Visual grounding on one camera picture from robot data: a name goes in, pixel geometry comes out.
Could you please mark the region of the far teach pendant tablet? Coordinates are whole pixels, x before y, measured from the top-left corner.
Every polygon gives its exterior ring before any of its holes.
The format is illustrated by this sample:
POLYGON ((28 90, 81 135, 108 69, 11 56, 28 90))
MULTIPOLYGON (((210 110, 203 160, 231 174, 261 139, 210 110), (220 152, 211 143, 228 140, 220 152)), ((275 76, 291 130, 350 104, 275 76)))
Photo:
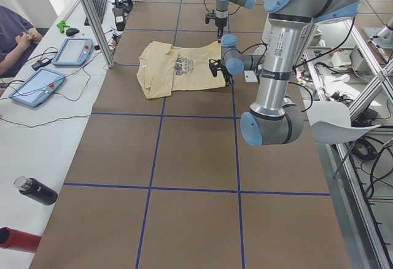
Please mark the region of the far teach pendant tablet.
POLYGON ((67 38, 52 60, 54 66, 82 66, 94 48, 92 39, 67 38))

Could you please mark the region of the near teach pendant tablet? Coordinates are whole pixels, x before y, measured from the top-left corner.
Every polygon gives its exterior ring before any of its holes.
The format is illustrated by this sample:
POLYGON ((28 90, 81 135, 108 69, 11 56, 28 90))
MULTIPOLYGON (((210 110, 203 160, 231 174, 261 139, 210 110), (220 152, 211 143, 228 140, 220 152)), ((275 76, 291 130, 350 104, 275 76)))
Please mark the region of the near teach pendant tablet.
POLYGON ((40 68, 15 89, 9 98, 24 106, 38 107, 63 84, 65 78, 60 72, 40 68))

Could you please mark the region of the black cylindrical bottle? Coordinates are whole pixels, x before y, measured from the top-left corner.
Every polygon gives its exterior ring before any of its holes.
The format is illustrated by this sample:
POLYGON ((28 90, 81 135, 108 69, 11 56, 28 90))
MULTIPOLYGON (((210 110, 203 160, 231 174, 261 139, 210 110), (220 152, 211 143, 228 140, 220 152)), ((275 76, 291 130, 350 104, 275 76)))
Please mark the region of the black cylindrical bottle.
POLYGON ((19 193, 43 205, 49 206, 56 202, 58 194, 35 178, 20 176, 14 181, 19 193))

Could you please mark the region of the cream printed t-shirt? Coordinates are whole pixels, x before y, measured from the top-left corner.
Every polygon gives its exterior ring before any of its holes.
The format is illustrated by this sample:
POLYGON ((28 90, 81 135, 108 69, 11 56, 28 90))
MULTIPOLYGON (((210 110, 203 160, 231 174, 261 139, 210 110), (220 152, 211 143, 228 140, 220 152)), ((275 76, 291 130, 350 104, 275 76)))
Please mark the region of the cream printed t-shirt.
POLYGON ((218 42, 185 48, 153 41, 139 57, 136 77, 147 99, 171 96, 173 91, 225 87, 223 74, 214 77, 209 68, 209 60, 218 60, 220 53, 218 42))

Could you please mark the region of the black computer mouse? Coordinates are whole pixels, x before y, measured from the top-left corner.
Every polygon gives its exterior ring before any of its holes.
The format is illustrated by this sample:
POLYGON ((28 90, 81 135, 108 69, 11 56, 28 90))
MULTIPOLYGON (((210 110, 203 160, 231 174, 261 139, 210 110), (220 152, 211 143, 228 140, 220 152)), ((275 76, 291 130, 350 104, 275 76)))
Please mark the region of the black computer mouse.
POLYGON ((79 29, 77 29, 77 28, 68 28, 67 30, 66 30, 66 35, 68 36, 68 37, 71 37, 71 36, 74 36, 74 35, 76 35, 77 33, 79 33, 80 31, 79 31, 79 29))

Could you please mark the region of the grey aluminium frame post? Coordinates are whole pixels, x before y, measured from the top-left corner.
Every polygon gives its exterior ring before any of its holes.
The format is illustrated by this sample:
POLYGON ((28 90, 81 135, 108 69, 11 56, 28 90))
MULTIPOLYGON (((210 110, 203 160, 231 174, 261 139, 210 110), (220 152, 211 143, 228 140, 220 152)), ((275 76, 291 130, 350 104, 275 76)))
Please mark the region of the grey aluminium frame post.
POLYGON ((82 7, 85 11, 85 15, 88 18, 90 26, 93 30, 95 38, 100 46, 101 52, 104 55, 104 59, 106 60, 108 68, 113 67, 114 65, 114 57, 109 48, 109 44, 107 43, 106 37, 104 35, 104 31, 101 27, 101 23, 96 14, 95 7, 91 0, 80 0, 82 7))

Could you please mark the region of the teach pendant tablet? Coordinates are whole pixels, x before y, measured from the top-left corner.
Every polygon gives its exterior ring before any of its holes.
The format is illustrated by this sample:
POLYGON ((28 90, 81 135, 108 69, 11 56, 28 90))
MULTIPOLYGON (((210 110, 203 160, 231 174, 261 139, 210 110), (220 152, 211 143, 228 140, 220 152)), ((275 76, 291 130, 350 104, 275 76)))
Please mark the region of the teach pendant tablet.
POLYGON ((38 107, 63 84, 65 78, 60 72, 40 68, 15 89, 9 98, 24 106, 38 107))
POLYGON ((52 60, 54 66, 82 66, 94 48, 92 39, 67 38, 52 60))

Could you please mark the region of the black keyboard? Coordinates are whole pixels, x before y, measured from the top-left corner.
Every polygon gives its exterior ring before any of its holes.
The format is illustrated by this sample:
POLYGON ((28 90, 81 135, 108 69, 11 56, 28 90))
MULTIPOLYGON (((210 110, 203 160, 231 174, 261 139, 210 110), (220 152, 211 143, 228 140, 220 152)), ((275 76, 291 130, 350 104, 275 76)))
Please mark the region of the black keyboard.
POLYGON ((91 0, 93 7, 95 8, 99 22, 102 24, 105 13, 107 11, 108 0, 91 0))

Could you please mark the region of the seated person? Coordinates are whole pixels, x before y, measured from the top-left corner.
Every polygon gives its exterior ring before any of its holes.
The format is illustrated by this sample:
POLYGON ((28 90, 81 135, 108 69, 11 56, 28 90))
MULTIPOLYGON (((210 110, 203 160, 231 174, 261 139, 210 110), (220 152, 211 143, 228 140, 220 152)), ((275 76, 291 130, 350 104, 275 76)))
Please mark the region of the seated person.
POLYGON ((41 39, 27 19, 1 6, 1 77, 15 77, 41 39))

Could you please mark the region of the green plastic object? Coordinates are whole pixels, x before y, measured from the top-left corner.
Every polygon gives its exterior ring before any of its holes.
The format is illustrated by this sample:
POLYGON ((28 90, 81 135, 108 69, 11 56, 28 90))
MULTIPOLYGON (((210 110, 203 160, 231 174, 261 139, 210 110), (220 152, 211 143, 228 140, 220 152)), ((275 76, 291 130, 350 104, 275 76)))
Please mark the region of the green plastic object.
POLYGON ((65 31, 70 27, 64 20, 60 21, 56 24, 56 27, 59 29, 61 34, 64 34, 65 31))

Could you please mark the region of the red cylinder bottle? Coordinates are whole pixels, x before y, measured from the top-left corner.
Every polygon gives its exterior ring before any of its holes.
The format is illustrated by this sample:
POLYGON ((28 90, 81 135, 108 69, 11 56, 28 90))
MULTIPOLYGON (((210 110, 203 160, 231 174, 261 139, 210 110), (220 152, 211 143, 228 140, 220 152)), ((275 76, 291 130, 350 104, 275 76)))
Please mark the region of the red cylinder bottle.
POLYGON ((35 253, 41 236, 19 231, 9 227, 1 228, 1 248, 35 253))

